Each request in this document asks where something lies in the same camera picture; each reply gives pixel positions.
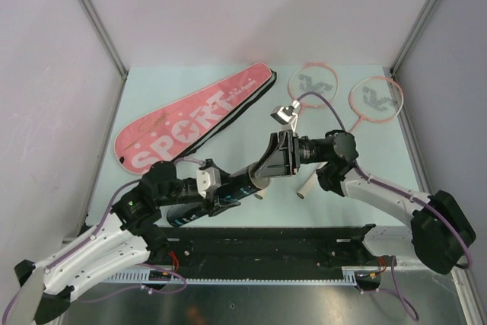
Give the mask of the black shuttlecock tube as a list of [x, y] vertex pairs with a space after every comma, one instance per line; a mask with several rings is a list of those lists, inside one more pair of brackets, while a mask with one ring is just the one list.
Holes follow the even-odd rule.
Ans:
[[169, 225], [178, 228], [203, 216], [216, 216], [233, 207], [241, 200], [265, 190], [268, 177], [252, 175], [253, 165], [229, 174], [216, 166], [200, 168], [196, 178], [189, 180], [178, 203], [166, 214]]

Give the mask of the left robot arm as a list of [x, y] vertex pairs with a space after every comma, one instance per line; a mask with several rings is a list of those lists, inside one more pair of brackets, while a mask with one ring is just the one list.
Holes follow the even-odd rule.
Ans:
[[130, 266], [163, 262], [170, 245], [156, 224], [161, 207], [185, 207], [167, 217], [177, 228], [238, 206], [254, 191], [248, 169], [229, 174], [211, 159], [197, 169], [196, 177], [185, 179], [178, 178], [175, 163], [156, 162], [126, 188], [125, 194], [115, 192], [102, 219], [70, 244], [39, 262], [23, 260], [15, 266], [21, 286], [36, 276], [42, 292], [31, 310], [19, 298], [11, 300], [4, 324], [12, 323], [16, 310], [27, 316], [27, 323], [47, 324], [109, 276]]

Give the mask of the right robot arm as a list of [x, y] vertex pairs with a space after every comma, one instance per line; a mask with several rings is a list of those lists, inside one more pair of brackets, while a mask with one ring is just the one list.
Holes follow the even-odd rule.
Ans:
[[362, 201], [401, 221], [412, 232], [415, 255], [429, 269], [448, 274], [462, 258], [463, 268], [472, 266], [469, 248], [476, 233], [450, 193], [408, 190], [369, 174], [357, 159], [355, 137], [349, 132], [332, 130], [321, 139], [310, 139], [286, 130], [271, 134], [250, 175], [290, 177], [303, 164], [321, 163], [316, 175], [322, 190]]

